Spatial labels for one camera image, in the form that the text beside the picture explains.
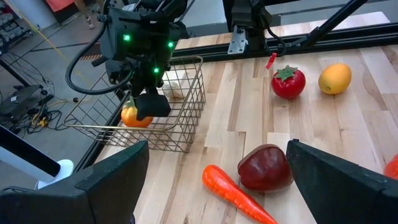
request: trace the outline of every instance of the metal wire basket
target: metal wire basket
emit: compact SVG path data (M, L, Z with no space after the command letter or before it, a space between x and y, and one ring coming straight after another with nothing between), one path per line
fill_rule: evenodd
M159 94L169 96L172 110L166 118L154 118L147 128L129 128L121 122L120 114L130 97L129 90L85 95L63 123L105 145L128 147L147 140L150 149L189 152L206 102L202 63L201 57L173 58L170 71L163 76L165 84L158 88ZM102 74L91 89L110 86L107 79L107 75ZM76 119L77 123L69 124L70 119Z

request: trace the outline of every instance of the carrot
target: carrot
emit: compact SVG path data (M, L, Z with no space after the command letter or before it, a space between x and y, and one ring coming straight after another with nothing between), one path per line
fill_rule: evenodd
M384 168L384 175L398 180L398 154Z
M250 196L216 165L208 165L203 171L202 181L212 192L233 203L248 217L263 224L277 222Z

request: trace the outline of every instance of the yellow lemon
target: yellow lemon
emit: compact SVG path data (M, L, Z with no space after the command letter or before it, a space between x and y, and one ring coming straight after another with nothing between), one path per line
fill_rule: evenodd
M339 94L347 89L351 83L351 69L349 66L337 63L330 65L319 76L319 89L326 94Z

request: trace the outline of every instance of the tomato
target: tomato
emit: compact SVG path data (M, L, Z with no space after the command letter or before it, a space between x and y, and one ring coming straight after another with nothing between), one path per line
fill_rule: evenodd
M384 175L398 180L398 154L386 165Z
M304 90L305 76L297 68L286 65L284 69L274 74L271 87L276 95L287 100L293 99Z

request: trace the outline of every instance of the red apple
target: red apple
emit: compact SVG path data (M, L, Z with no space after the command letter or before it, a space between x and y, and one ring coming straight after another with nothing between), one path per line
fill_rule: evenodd
M255 148L238 164L241 183L249 190L267 192L282 189L293 182L284 152L276 145Z

